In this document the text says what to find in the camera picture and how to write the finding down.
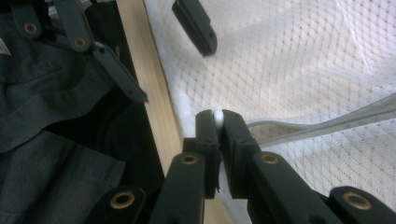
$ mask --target wooden board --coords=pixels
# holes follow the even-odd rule
[[[140,87],[148,94],[148,120],[164,172],[181,152],[175,116],[143,0],[117,0]],[[205,201],[205,224],[233,223],[219,198]]]

